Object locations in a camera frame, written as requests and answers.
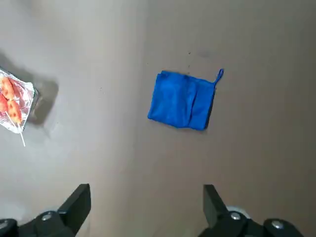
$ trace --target beige surface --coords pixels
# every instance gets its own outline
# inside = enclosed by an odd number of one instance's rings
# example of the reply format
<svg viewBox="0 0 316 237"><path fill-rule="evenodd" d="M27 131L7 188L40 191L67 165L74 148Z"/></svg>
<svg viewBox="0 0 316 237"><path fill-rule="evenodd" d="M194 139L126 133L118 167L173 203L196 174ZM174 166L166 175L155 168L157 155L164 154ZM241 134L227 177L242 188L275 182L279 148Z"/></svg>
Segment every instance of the beige surface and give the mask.
<svg viewBox="0 0 316 237"><path fill-rule="evenodd" d="M26 148L0 128L2 216L27 220L90 183L85 234L194 237L206 226L202 185L213 183L256 221L277 216L316 235L315 1L0 8L0 65L43 95ZM220 67L208 130L147 119L162 69L214 80Z"/></svg>

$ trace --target wooden skewer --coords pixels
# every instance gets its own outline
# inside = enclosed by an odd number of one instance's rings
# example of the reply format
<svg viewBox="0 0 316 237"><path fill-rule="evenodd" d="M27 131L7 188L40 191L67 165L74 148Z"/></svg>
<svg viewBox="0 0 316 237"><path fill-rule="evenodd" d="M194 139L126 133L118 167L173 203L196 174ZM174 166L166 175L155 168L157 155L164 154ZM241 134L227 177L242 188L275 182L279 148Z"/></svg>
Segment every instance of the wooden skewer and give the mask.
<svg viewBox="0 0 316 237"><path fill-rule="evenodd" d="M22 129L21 129L19 124L18 124L18 127L21 130L20 135L21 135L21 138L22 138L23 146L25 147L25 141L24 141L24 138L23 138L23 135L22 135Z"/></svg>
<svg viewBox="0 0 316 237"><path fill-rule="evenodd" d="M10 122L13 124L13 126L16 127L15 123L12 121L12 119L10 118L10 116L9 116L9 114L8 114L7 111L5 112L5 114L8 116L8 118L9 118ZM18 124L18 128L19 128L19 130L21 130L21 131L20 131L20 135L21 135L21 138L22 138L23 146L25 147L25 142L24 142L24 138L23 138L23 135L22 135L22 129L21 129L21 127L20 127L19 124Z"/></svg>

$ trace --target black plastic mount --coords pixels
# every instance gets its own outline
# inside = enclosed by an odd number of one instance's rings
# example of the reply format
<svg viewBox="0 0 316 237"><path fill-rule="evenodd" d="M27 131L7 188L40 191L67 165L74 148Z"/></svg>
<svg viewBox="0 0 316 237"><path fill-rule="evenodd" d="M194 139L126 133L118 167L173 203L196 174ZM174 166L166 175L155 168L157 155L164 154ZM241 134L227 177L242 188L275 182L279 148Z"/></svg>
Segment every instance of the black plastic mount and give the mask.
<svg viewBox="0 0 316 237"><path fill-rule="evenodd" d="M209 228L199 237L303 237L285 220L267 219L260 225L240 212L229 212L213 185L204 185L203 209Z"/></svg>
<svg viewBox="0 0 316 237"><path fill-rule="evenodd" d="M90 186L80 184L57 211L46 211L21 226L14 219L1 219L0 237L74 237L90 210Z"/></svg>

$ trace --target silver bolt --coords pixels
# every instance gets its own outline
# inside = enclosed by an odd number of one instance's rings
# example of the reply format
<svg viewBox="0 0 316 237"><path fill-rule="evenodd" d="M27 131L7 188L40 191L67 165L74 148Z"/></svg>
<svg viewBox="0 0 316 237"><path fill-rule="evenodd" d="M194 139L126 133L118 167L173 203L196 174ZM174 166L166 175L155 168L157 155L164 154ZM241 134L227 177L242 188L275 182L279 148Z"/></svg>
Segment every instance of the silver bolt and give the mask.
<svg viewBox="0 0 316 237"><path fill-rule="evenodd" d="M46 215L43 215L41 217L42 221L47 221L48 219L51 218L51 212L47 213Z"/></svg>
<svg viewBox="0 0 316 237"><path fill-rule="evenodd" d="M240 215L237 213L237 212L233 212L231 214L231 217L234 219L234 220L240 220Z"/></svg>
<svg viewBox="0 0 316 237"><path fill-rule="evenodd" d="M272 225L277 229L283 229L283 223L281 221L272 221Z"/></svg>
<svg viewBox="0 0 316 237"><path fill-rule="evenodd" d="M0 230L7 227L8 226L8 220L5 220L3 221L1 224L0 224Z"/></svg>

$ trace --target blue towel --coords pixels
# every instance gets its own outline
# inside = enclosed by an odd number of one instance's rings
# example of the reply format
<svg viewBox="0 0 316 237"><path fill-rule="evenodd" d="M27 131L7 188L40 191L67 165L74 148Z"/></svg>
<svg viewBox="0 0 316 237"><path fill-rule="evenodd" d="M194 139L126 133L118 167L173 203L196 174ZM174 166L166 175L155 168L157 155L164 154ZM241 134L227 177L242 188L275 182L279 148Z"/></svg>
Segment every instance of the blue towel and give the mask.
<svg viewBox="0 0 316 237"><path fill-rule="evenodd" d="M213 103L215 82L179 73L162 71L157 75L148 118L177 128L206 129Z"/></svg>

